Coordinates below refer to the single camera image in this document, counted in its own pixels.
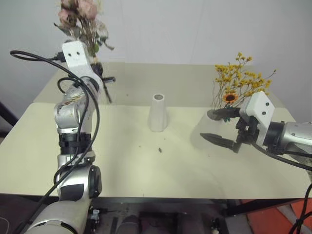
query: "dried pink rose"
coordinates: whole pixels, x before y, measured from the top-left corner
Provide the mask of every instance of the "dried pink rose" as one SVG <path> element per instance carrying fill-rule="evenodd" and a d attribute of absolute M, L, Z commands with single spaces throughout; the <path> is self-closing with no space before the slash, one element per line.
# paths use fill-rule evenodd
<path fill-rule="evenodd" d="M 98 8 L 93 4 L 92 0 L 79 0 L 78 11 L 83 17 L 86 17 L 89 20 L 94 20 L 97 16 Z"/>
<path fill-rule="evenodd" d="M 74 27 L 76 26 L 77 23 L 77 16 L 74 12 L 62 9 L 58 13 L 59 21 L 64 25 L 64 26 L 69 26 L 69 27 Z"/>
<path fill-rule="evenodd" d="M 66 8 L 76 8 L 78 0 L 61 0 L 62 6 Z"/>

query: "white vase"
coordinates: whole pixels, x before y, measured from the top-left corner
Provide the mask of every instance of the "white vase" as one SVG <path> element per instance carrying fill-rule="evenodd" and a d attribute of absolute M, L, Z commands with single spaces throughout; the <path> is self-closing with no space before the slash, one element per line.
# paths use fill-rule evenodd
<path fill-rule="evenodd" d="M 152 105 L 148 116 L 148 126 L 153 132 L 162 132 L 167 127 L 167 110 L 165 96 L 153 95 Z"/>
<path fill-rule="evenodd" d="M 219 131 L 222 124 L 223 120 L 217 119 L 216 116 L 213 115 L 213 110 L 205 112 L 202 118 L 200 119 L 199 123 L 194 127 L 191 133 L 190 137 L 191 144 L 199 150 L 209 151 L 209 148 L 211 147 L 212 143 L 205 140 L 200 134 L 212 133 L 219 135 L 220 134 Z"/>

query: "white table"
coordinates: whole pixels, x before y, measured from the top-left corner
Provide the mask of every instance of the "white table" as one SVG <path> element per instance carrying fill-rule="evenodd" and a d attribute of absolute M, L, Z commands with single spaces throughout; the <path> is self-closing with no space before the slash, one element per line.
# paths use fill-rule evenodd
<path fill-rule="evenodd" d="M 43 195 L 52 186 L 59 154 L 53 109 L 53 103 L 30 105 L 0 145 L 0 193 Z M 168 108 L 170 121 L 162 133 L 147 127 L 148 111 L 145 106 L 100 106 L 100 129 L 93 146 L 102 173 L 100 196 L 304 196 L 310 183 L 305 170 L 271 159 L 252 146 L 242 145 L 239 154 L 213 144 L 209 154 L 195 149 L 190 134 L 206 108 Z M 273 121 L 281 120 L 293 118 L 277 108 Z M 235 121 L 222 125 L 220 135 L 236 139 L 234 125 Z"/>

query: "sunflower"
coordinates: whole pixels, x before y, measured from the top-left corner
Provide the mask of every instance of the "sunflower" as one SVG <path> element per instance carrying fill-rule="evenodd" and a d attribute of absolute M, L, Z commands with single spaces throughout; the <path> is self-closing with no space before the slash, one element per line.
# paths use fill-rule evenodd
<path fill-rule="evenodd" d="M 238 100 L 238 95 L 235 93 L 229 93 L 223 96 L 223 101 L 229 104 L 233 104 L 237 100 Z"/>

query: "table surface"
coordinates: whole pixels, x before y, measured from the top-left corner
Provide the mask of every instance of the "table surface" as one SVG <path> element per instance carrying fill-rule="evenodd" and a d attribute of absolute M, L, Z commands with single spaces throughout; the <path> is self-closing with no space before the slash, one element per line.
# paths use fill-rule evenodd
<path fill-rule="evenodd" d="M 43 195 L 52 186 L 59 154 L 53 109 L 53 103 L 31 104 L 0 145 L 0 193 Z M 168 127 L 153 133 L 147 126 L 149 107 L 100 105 L 100 129 L 93 146 L 95 165 L 102 173 L 100 196 L 304 196 L 310 184 L 305 170 L 271 159 L 252 146 L 242 145 L 239 154 L 209 142 L 209 153 L 194 148 L 190 135 L 206 111 L 169 107 Z M 273 121 L 280 120 L 293 118 L 286 109 L 277 108 Z M 236 139 L 235 122 L 222 124 L 220 135 Z"/>

